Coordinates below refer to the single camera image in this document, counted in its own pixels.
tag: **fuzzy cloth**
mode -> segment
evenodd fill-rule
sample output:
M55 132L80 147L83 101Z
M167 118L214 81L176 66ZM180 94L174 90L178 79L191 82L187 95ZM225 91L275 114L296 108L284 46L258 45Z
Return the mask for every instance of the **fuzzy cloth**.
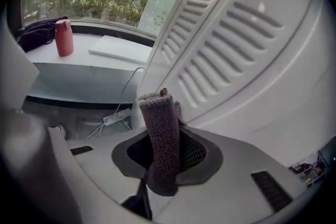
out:
M154 154L145 182L158 195L174 196L177 192L175 180L180 172L180 142L178 111L175 111L173 98L170 94L146 94L139 97L139 108Z

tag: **black mesh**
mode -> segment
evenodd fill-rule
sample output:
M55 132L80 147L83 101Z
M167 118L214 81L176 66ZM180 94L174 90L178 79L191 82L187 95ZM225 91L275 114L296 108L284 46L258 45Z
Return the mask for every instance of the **black mesh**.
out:
M131 145L127 149L127 155L142 167L149 169L154 158L153 147L149 135Z
M201 163L206 156L206 150L196 140L190 136L180 132L180 169L181 172Z
M149 169L153 162L153 147L149 135L131 145L127 155L142 167ZM190 136L180 132L180 168L181 172L201 163L206 156L206 149Z

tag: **white plastic housing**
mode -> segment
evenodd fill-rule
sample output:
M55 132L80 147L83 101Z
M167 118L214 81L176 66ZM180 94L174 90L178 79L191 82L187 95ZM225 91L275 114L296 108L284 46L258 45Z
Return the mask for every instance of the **white plastic housing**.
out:
M328 0L182 0L139 95L166 87L189 126L290 166L335 133L334 26Z

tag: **white table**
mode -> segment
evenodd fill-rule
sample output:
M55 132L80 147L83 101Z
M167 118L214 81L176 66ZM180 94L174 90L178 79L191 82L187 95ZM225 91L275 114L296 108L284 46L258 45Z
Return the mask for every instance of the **white table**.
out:
M74 52L59 57L56 43L43 45L26 54L40 74L29 96L85 103L119 103L122 88L139 63L89 53L101 36L74 34ZM126 87L122 103L133 103L142 69Z

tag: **red water bottle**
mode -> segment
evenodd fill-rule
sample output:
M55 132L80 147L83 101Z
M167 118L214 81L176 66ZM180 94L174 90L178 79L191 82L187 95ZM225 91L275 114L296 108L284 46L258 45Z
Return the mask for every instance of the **red water bottle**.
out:
M58 55L61 57L73 53L73 39L71 22L69 19L59 20L56 22L55 41Z

